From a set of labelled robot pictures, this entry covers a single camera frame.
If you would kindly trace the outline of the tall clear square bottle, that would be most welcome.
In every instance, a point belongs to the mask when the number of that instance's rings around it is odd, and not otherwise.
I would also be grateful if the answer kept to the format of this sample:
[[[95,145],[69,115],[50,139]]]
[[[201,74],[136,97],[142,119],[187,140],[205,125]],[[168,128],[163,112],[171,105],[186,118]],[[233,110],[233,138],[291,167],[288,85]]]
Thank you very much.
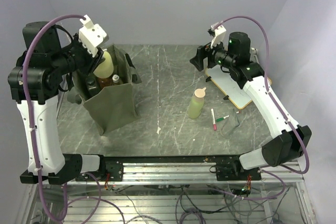
[[[86,87],[91,97],[97,95],[101,90],[94,75],[86,77]]]

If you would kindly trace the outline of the clear plastic cup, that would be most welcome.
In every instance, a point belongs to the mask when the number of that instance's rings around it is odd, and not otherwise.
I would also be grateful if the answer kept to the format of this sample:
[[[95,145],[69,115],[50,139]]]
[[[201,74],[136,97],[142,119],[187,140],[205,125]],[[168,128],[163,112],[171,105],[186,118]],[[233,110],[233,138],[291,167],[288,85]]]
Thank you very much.
[[[237,114],[229,115],[225,120],[220,130],[222,137],[229,137],[233,134],[237,127],[240,126],[240,121]]]

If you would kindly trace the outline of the green whiteboard marker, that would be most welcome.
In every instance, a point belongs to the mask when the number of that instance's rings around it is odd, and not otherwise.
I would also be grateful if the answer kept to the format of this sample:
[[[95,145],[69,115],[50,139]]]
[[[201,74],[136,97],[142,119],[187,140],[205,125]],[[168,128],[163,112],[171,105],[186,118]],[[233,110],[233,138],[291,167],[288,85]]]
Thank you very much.
[[[229,115],[224,116],[224,117],[217,118],[217,119],[216,119],[216,122],[220,122],[220,121],[222,121],[222,120],[225,120],[225,119],[227,119],[228,117],[229,117]]]

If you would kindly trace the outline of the orange bottle pink cap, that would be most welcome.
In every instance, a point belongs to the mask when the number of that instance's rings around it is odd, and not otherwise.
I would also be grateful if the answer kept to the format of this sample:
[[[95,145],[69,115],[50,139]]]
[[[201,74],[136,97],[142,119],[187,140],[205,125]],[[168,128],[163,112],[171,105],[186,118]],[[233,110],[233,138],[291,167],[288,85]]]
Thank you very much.
[[[99,86],[101,89],[103,89],[104,87],[109,87],[111,85],[113,85],[113,80],[111,77],[108,78],[97,78]]]

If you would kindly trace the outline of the yellow-framed whiteboard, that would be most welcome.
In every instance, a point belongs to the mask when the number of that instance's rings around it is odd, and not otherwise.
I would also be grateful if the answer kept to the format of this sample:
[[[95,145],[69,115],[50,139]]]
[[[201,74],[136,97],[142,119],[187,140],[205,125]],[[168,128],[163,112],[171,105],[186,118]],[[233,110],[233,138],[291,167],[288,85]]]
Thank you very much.
[[[252,102],[252,99],[239,88],[238,84],[230,77],[229,73],[221,71],[220,66],[205,69],[205,74],[211,77],[212,82],[221,90],[224,96],[240,110]]]

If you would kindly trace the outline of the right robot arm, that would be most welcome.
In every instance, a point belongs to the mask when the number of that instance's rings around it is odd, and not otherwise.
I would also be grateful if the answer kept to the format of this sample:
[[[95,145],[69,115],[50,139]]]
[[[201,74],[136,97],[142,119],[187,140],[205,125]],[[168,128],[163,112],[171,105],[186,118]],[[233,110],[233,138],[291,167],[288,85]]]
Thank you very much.
[[[228,46],[223,45],[225,31],[209,29],[212,41],[197,48],[196,55],[190,60],[198,71],[207,66],[226,68],[231,79],[237,83],[253,101],[265,120],[271,140],[257,150],[241,154],[239,162],[231,167],[236,179],[244,179],[250,169],[265,166],[282,166],[299,157],[305,157],[306,167],[296,173],[305,174],[309,169],[307,145],[312,136],[310,128],[301,126],[284,108],[271,85],[266,73],[257,62],[250,59],[250,38],[246,33],[233,32],[228,38]]]

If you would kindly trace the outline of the green bottle peach cap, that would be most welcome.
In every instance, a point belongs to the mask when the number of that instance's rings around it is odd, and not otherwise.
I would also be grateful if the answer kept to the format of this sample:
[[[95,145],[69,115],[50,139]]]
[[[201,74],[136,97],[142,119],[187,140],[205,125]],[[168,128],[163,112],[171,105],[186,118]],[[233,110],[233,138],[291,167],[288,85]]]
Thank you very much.
[[[199,88],[194,91],[194,94],[191,98],[190,104],[187,109],[189,118],[195,119],[201,114],[205,101],[205,95],[206,95],[205,91],[206,87]]]

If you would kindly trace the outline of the yellow-green pump bottle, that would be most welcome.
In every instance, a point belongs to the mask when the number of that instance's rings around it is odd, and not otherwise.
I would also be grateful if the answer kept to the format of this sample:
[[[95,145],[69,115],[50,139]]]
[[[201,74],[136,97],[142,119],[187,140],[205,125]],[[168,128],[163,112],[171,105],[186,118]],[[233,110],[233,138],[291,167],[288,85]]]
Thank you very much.
[[[94,70],[93,74],[100,79],[105,79],[110,77],[114,71],[114,65],[112,61],[112,57],[110,53],[105,50],[102,56],[103,62],[100,63],[96,69]]]

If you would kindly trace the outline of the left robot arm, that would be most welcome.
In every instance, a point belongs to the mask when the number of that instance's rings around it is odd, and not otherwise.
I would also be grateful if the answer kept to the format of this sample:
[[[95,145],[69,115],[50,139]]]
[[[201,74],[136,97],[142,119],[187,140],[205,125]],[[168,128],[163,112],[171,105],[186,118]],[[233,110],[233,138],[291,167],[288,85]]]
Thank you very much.
[[[27,24],[23,29],[27,49],[7,78],[27,139],[29,161],[20,175],[23,184],[47,180],[51,185],[62,185],[84,173],[94,180],[107,175],[102,155],[61,151],[57,105],[63,81],[72,87],[74,72],[93,73],[102,59],[101,45],[108,35],[100,25],[85,21],[70,37],[70,44],[62,46],[58,35],[61,30],[60,25],[47,22]]]

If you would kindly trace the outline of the amber liquid clear bottle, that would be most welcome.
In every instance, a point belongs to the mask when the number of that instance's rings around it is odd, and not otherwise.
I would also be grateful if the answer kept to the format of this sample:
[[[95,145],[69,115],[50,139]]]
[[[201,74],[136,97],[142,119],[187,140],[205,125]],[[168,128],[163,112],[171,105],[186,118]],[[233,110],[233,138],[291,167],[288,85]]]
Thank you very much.
[[[119,75],[114,74],[114,75],[112,76],[112,83],[113,83],[114,86],[116,86],[116,85],[121,85],[121,84],[123,84],[123,81],[122,81],[122,79],[120,78]]]

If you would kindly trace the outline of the olive canvas bag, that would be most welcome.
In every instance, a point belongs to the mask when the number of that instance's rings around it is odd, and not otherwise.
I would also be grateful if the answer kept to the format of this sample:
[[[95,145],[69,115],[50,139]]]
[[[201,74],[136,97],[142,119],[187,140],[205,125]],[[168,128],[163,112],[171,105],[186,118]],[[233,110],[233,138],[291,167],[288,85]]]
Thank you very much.
[[[74,89],[100,135],[112,132],[140,117],[135,108],[133,92],[133,86],[142,82],[138,71],[125,50],[116,45],[109,45],[106,51],[111,55],[116,74],[123,84],[104,87],[92,97],[85,84],[86,76],[80,71],[74,72],[72,76]]]

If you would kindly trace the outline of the aluminium mounting rail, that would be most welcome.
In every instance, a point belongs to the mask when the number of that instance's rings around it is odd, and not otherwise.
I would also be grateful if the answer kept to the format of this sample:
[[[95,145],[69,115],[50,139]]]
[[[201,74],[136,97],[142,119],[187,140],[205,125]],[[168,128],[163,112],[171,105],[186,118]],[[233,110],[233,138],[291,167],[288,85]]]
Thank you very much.
[[[50,185],[92,184],[93,174],[103,185],[178,185],[302,182],[303,176],[281,166],[244,170],[236,155],[132,156],[63,154],[65,165],[58,173],[47,173]]]

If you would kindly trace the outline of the red whiteboard marker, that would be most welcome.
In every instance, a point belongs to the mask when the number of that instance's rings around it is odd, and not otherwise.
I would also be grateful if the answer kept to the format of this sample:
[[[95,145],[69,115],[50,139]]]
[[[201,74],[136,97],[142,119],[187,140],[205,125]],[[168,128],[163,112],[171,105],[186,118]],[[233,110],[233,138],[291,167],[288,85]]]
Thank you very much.
[[[215,112],[214,112],[214,109],[213,109],[213,108],[211,108],[211,117],[212,117],[212,125],[213,125],[213,129],[214,129],[214,131],[217,131]]]

